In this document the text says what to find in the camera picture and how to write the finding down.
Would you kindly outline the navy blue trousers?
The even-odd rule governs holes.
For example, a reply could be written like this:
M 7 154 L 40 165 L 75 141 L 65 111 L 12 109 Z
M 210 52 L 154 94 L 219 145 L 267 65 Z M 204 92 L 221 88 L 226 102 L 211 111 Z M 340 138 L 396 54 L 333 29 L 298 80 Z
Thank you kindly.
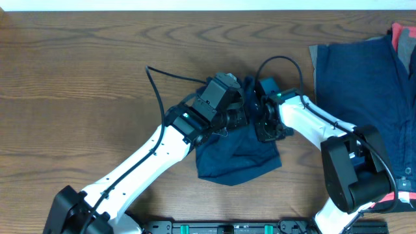
M 275 142 L 261 142 L 255 133 L 260 115 L 254 94 L 254 77 L 242 82 L 249 124 L 229 131 L 227 136 L 211 135 L 196 148 L 198 177 L 221 185 L 234 186 L 255 179 L 282 166 Z

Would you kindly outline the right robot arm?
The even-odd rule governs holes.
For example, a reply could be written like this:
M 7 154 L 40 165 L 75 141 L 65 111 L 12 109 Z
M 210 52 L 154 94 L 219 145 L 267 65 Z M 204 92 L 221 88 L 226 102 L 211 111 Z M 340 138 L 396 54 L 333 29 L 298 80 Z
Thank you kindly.
M 273 78 L 256 81 L 261 115 L 255 131 L 262 142 L 283 140 L 295 131 L 321 152 L 329 198 L 309 221 L 281 220 L 278 233 L 388 233 L 385 222 L 361 222 L 365 213 L 397 185 L 377 128 L 357 127 L 318 108 L 301 91 L 282 91 Z

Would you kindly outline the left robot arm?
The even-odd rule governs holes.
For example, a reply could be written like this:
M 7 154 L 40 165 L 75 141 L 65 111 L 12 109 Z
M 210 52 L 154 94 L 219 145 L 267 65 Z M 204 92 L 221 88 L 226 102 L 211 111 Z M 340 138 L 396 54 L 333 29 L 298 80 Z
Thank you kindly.
M 164 112 L 149 140 L 113 171 L 79 192 L 64 187 L 53 200 L 44 233 L 142 233 L 125 213 L 140 194 L 212 134 L 247 123 L 240 81 L 217 73 L 200 93 Z

